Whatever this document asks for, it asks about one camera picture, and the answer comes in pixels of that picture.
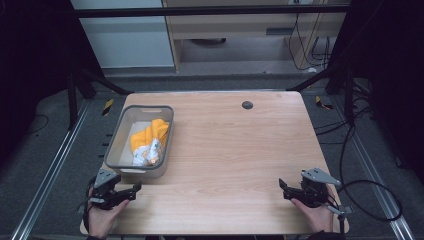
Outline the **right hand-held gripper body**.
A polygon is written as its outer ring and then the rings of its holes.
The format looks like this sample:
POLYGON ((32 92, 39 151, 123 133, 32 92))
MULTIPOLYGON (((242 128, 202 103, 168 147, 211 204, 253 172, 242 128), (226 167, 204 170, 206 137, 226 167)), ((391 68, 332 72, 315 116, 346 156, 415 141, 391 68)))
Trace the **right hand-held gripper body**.
POLYGON ((301 176, 301 187, 303 190, 301 202, 310 208, 320 207, 327 202, 329 198, 328 184, 335 186, 341 185, 338 179, 318 167, 310 170, 302 170, 301 176))

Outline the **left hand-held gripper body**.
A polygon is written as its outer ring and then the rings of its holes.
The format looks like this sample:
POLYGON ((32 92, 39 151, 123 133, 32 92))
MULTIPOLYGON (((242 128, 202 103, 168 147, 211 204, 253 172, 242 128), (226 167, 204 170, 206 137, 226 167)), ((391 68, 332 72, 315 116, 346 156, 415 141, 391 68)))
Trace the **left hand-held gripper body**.
POLYGON ((115 190, 115 185, 121 181, 121 176, 114 171, 100 169, 95 176, 89 201, 103 210, 111 210, 118 206, 124 197, 115 190))

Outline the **grey plastic basket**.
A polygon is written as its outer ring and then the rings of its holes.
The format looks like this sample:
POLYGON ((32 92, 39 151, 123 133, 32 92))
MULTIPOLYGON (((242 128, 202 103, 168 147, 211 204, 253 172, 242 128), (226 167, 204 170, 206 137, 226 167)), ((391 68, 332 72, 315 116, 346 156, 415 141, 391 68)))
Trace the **grey plastic basket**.
POLYGON ((173 134, 174 111, 170 106, 130 105, 119 117, 104 164, 122 176, 161 177, 168 164, 168 150, 173 134), (131 149, 131 137, 153 127, 153 121, 163 120, 168 130, 163 141, 144 144, 138 153, 131 149))

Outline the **yellow and white garment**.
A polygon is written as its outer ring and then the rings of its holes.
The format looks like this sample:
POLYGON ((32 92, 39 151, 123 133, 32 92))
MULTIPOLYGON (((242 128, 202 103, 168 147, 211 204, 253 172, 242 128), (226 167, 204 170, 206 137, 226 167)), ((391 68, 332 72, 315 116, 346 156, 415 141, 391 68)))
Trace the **yellow and white garment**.
POLYGON ((169 123, 163 119, 153 119, 149 126, 130 136, 130 149, 133 166, 154 166, 163 155, 168 137, 169 123))

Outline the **person's right hand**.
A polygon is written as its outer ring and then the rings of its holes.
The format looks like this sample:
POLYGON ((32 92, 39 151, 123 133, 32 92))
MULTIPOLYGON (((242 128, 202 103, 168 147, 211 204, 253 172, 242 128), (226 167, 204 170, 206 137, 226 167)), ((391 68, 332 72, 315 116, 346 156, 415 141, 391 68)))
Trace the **person's right hand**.
POLYGON ((333 213, 328 209, 327 204, 310 208, 295 198, 291 199, 291 203, 304 214, 313 233, 333 231, 333 213))

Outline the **person's left hand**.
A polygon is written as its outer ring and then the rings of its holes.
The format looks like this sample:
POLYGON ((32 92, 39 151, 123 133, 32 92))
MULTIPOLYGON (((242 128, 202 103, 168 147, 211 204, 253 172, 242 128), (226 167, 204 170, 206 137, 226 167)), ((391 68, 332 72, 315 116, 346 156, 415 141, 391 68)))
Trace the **person's left hand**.
POLYGON ((111 210, 103 210, 88 202, 88 240, 105 240, 129 203, 129 200, 124 200, 111 210))

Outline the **yellow and black tape strip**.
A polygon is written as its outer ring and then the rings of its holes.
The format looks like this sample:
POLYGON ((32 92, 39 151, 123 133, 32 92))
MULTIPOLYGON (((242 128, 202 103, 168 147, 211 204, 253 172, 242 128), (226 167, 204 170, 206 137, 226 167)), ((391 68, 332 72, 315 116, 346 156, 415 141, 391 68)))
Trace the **yellow and black tape strip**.
POLYGON ((104 106, 104 108, 102 110, 102 113, 101 113, 102 116, 107 116, 108 115, 108 113, 109 113, 109 111, 110 111, 113 103, 114 103, 114 99, 108 99, 106 101, 105 106, 104 106))
POLYGON ((316 106, 321 107, 321 108, 324 108, 324 109, 327 109, 327 110, 334 109, 333 108, 333 105, 331 105, 331 104, 324 104, 322 102, 322 99, 320 98, 320 96, 315 96, 315 104, 316 104, 316 106))

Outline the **black metal stand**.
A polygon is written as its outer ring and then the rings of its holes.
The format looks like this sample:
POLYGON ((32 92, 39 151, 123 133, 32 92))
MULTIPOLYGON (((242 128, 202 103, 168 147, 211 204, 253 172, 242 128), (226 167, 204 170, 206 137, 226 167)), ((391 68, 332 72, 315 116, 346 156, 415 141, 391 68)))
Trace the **black metal stand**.
POLYGON ((129 95, 131 91, 115 85, 105 77, 96 75, 87 69, 73 68, 67 76, 68 108, 69 108, 69 130, 72 130, 78 120, 78 106, 76 90, 79 90, 84 99, 93 99, 96 96, 96 90, 92 82, 112 90, 120 95, 129 95))
POLYGON ((344 117, 350 126, 354 125, 353 114, 353 85, 354 71, 351 67, 345 64, 334 64, 327 67, 325 70, 315 74, 304 82, 288 88, 288 91, 300 92, 307 87, 315 84, 321 79, 328 78, 326 92, 328 94, 337 93, 341 87, 344 87, 344 117))

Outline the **black curtain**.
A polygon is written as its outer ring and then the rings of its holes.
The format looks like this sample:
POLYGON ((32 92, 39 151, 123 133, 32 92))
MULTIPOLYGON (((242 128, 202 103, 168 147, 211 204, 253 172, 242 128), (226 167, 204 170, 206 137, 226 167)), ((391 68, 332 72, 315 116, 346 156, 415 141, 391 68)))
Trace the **black curtain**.
POLYGON ((424 0, 351 0, 330 64, 371 81, 398 156, 424 184, 424 0))
POLYGON ((0 170, 71 71, 103 74, 80 20, 61 14, 73 9, 71 0, 0 0, 0 170))

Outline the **white cabinet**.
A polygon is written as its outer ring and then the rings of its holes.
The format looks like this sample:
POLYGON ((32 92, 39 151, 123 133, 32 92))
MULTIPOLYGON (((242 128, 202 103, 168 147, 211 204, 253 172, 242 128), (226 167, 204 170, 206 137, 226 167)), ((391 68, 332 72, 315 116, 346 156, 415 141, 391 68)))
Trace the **white cabinet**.
MULTIPOLYGON (((162 7, 161 0, 71 0, 75 10, 162 7)), ((173 67, 165 18, 81 18, 103 69, 173 67)))

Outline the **black horizontal bar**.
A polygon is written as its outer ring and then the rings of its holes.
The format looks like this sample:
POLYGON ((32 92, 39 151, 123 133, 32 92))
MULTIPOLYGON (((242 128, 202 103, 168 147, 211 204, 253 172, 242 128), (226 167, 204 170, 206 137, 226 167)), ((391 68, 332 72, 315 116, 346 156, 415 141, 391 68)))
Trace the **black horizontal bar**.
POLYGON ((78 18, 107 17, 156 17, 156 16, 203 16, 203 15, 248 15, 248 14, 292 14, 292 13, 342 13, 350 9, 349 4, 324 5, 257 5, 257 6, 195 6, 129 9, 83 9, 70 11, 78 18))

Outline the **aluminium floor rail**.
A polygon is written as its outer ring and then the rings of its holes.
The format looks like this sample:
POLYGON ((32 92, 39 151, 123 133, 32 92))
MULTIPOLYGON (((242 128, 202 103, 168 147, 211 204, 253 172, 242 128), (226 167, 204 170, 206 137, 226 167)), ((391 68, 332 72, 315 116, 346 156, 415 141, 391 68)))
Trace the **aluminium floor rail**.
MULTIPOLYGON (((372 163, 370 155, 368 154, 360 136, 358 135, 355 128, 346 126, 347 131, 353 144, 354 151, 357 155, 358 161, 363 168, 367 179, 374 181, 376 183, 384 184, 383 179, 381 178, 378 170, 375 165, 372 163)), ((394 218, 398 216, 396 220, 390 221, 390 226, 397 237, 398 240, 416 240, 414 234, 412 233, 407 221, 402 215, 399 205, 395 201, 395 197, 388 190, 382 189, 380 186, 373 185, 373 191, 378 199, 378 202, 385 214, 386 218, 394 218)))
POLYGON ((73 143, 80 131, 82 124, 87 116, 87 111, 91 105, 91 100, 83 100, 81 107, 77 112, 77 120, 74 126, 66 132, 66 135, 57 150, 42 182, 40 183, 30 205, 27 207, 25 214, 17 224, 10 240, 27 240, 36 223, 41 210, 56 182, 56 179, 62 169, 64 162, 73 146, 73 143))

